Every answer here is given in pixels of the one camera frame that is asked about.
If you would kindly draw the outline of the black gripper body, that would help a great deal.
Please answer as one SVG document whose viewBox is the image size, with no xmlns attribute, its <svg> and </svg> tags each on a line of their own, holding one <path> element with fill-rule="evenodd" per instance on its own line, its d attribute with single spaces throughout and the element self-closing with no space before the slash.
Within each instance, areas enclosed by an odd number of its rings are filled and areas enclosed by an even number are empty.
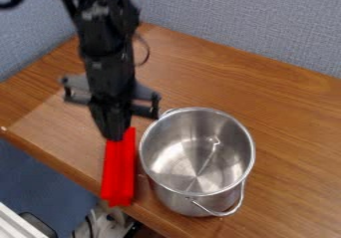
<svg viewBox="0 0 341 238">
<path fill-rule="evenodd" d="M 161 94 L 137 80 L 134 58 L 129 55 L 82 56 L 86 74 L 67 75 L 61 83 L 65 101 L 90 107 L 90 102 L 111 108 L 131 106 L 133 116 L 160 118 Z"/>
</svg>

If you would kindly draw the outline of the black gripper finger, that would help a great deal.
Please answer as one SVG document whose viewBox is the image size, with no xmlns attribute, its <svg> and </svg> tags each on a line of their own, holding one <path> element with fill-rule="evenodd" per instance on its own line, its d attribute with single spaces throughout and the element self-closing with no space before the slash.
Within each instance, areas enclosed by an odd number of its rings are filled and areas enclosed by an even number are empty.
<svg viewBox="0 0 341 238">
<path fill-rule="evenodd" d="M 102 136 L 106 139 L 115 140 L 115 129 L 111 125 L 111 108 L 103 103 L 90 102 L 90 111 Z"/>
<path fill-rule="evenodd" d="M 133 111 L 131 106 L 115 108 L 114 111 L 114 140 L 123 139 L 126 130 L 131 126 Z"/>
</svg>

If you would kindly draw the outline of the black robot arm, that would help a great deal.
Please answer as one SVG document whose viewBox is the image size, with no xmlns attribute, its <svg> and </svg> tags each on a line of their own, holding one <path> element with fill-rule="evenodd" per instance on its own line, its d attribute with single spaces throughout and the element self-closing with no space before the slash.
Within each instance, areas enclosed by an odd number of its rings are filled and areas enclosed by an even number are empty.
<svg viewBox="0 0 341 238">
<path fill-rule="evenodd" d="M 12 9 L 25 0 L 7 0 Z M 161 94 L 137 79 L 141 12 L 131 0 L 62 0 L 77 27 L 83 75 L 61 79 L 65 101 L 85 105 L 105 138 L 121 141 L 134 116 L 160 117 Z"/>
</svg>

